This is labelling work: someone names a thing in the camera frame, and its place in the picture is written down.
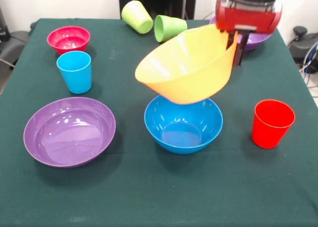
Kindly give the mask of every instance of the cup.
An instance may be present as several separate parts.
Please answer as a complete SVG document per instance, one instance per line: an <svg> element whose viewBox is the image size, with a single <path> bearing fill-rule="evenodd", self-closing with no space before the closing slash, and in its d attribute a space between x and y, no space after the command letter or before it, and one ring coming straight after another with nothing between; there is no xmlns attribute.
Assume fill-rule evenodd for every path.
<svg viewBox="0 0 318 227"><path fill-rule="evenodd" d="M187 22L181 18L158 15L155 19L157 42L167 41L187 29Z"/></svg>
<svg viewBox="0 0 318 227"><path fill-rule="evenodd" d="M296 119L287 104L274 99L262 100L255 106L252 140L261 148L278 145Z"/></svg>
<svg viewBox="0 0 318 227"><path fill-rule="evenodd" d="M83 94L91 88L91 58L86 52L72 51L61 55L56 64L69 91Z"/></svg>
<svg viewBox="0 0 318 227"><path fill-rule="evenodd" d="M149 13L138 0L133 0L127 3L121 11L121 17L140 34L149 32L154 24Z"/></svg>

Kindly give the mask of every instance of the white wall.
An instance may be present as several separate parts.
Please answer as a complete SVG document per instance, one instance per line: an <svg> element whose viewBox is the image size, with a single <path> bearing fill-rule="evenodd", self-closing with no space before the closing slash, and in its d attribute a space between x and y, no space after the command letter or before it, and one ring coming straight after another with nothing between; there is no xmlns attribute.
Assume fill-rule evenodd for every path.
<svg viewBox="0 0 318 227"><path fill-rule="evenodd" d="M309 32L318 32L318 0L280 0L283 14L278 29L288 44L293 38L293 28L305 26ZM195 19L202 19L215 10L216 0L196 0Z"/></svg>
<svg viewBox="0 0 318 227"><path fill-rule="evenodd" d="M120 18L119 0L0 0L0 7L10 32L42 17Z"/></svg>

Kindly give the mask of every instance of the green cup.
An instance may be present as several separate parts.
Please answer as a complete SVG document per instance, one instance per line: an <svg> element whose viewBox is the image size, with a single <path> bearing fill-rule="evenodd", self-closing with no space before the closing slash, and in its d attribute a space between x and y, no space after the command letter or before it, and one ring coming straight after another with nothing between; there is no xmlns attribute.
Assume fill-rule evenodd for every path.
<svg viewBox="0 0 318 227"><path fill-rule="evenodd" d="M121 17L140 34L149 32L154 24L149 13L138 0L127 3L121 11Z"/></svg>
<svg viewBox="0 0 318 227"><path fill-rule="evenodd" d="M158 15L155 20L157 42L164 42L188 29L187 22L181 18Z"/></svg>

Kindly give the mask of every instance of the plastic bowl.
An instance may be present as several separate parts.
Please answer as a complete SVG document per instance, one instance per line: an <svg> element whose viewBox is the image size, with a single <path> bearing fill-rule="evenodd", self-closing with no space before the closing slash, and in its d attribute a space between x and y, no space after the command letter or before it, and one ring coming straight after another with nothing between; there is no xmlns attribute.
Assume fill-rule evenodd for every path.
<svg viewBox="0 0 318 227"><path fill-rule="evenodd" d="M210 20L210 24L215 23L215 17L212 17ZM270 38L272 34L257 34L257 33L251 33L247 44L245 46L245 51L251 51L256 49L260 44L265 42L268 38ZM238 43L240 43L240 40L242 39L242 36L238 37Z"/></svg>
<svg viewBox="0 0 318 227"><path fill-rule="evenodd" d="M67 168L98 157L111 143L115 130L115 117L106 105L72 97L38 110L26 124L23 139L37 161Z"/></svg>
<svg viewBox="0 0 318 227"><path fill-rule="evenodd" d="M211 99L177 105L159 95L145 110L145 125L164 149L190 154L202 150L219 135L223 117Z"/></svg>
<svg viewBox="0 0 318 227"><path fill-rule="evenodd" d="M237 43L226 49L227 41L215 25L186 30L150 52L135 77L174 103L199 102L230 79Z"/></svg>
<svg viewBox="0 0 318 227"><path fill-rule="evenodd" d="M49 45L60 55L70 51L85 51L90 33L82 27L60 27L47 38Z"/></svg>

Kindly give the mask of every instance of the green tablecloth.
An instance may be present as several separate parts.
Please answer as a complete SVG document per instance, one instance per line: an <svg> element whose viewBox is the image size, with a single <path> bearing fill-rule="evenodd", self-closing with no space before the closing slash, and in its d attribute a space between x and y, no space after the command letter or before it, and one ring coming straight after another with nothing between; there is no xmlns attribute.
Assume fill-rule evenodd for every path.
<svg viewBox="0 0 318 227"><path fill-rule="evenodd" d="M75 169L36 162L22 139L34 112L72 96L46 43L64 25L91 32L93 87L83 96L105 103L117 121L107 151ZM153 31L138 35L120 20L38 22L0 97L0 226L317 226L318 110L279 33L246 54L212 97L224 116L221 134L185 156L156 145L144 125L156 94L134 72L157 46ZM254 106L267 98L287 102L297 116L274 150L250 139Z"/></svg>

